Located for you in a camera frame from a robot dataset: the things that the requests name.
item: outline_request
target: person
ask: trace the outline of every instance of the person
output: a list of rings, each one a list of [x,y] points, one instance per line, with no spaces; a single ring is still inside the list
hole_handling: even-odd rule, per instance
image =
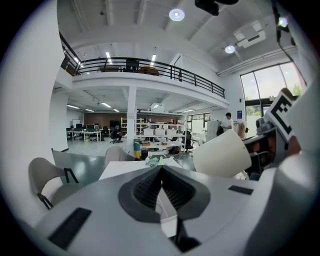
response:
[[[228,113],[225,114],[225,116],[226,116],[226,119],[227,119],[226,126],[221,124],[221,127],[223,129],[225,129],[226,131],[229,130],[229,129],[231,129],[233,131],[234,130],[234,121],[231,119],[231,113],[228,112]]]
[[[122,137],[121,137],[121,131],[120,131],[119,125],[117,125],[115,127],[115,129],[113,130],[112,135],[113,135],[113,139],[114,140],[116,140],[116,139],[119,139],[119,141],[121,140]]]

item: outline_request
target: green foliage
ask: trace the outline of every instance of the green foliage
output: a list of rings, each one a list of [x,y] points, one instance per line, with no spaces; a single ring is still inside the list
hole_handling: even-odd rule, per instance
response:
[[[302,93],[302,89],[299,85],[295,84],[293,87],[293,95],[294,96],[300,96]]]

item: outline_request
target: black metal railing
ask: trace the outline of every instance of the black metal railing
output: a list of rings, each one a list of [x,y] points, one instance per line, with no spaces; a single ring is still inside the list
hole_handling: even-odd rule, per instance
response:
[[[213,94],[225,98],[225,89],[216,83],[183,68],[163,62],[131,57],[105,57],[80,60],[61,34],[60,37],[63,42],[62,47],[66,48],[64,52],[65,58],[61,67],[72,76],[80,76],[96,72],[127,72],[168,77],[172,80],[186,82],[193,86],[203,88]]]

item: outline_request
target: whiteboard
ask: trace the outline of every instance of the whiteboard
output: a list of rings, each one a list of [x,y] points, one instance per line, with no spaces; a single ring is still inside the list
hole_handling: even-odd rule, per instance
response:
[[[81,124],[79,119],[72,119],[72,125],[74,128],[76,128],[76,124]]]

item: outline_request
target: floor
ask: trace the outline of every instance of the floor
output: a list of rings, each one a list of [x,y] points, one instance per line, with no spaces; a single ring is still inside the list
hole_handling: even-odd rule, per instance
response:
[[[54,162],[58,167],[71,168],[78,181],[84,185],[88,185],[98,181],[105,170],[105,154],[108,148],[120,146],[124,150],[126,149],[126,139],[122,140],[123,143],[115,144],[110,143],[111,139],[109,137],[105,137],[104,141],[68,141],[68,151],[53,151]],[[193,164],[192,152],[166,155],[166,157],[171,156],[173,156],[181,168],[196,171]]]

